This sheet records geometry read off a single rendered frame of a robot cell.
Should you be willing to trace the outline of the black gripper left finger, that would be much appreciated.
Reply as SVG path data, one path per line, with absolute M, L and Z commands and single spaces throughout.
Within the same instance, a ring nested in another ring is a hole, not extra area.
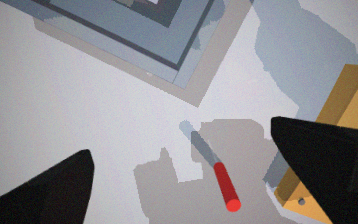
M 0 197 L 0 224 L 83 224 L 94 179 L 88 149 Z

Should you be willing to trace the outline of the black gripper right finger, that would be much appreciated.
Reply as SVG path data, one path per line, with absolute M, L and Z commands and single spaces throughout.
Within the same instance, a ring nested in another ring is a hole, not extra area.
M 358 128 L 277 116 L 271 136 L 332 224 L 358 224 Z

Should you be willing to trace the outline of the red peg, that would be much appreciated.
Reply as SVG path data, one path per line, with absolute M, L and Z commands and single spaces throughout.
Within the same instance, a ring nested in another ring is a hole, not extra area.
M 227 210 L 232 212 L 239 210 L 241 208 L 241 202 L 235 192 L 236 190 L 229 178 L 224 164 L 222 162 L 215 163 L 214 170 Z

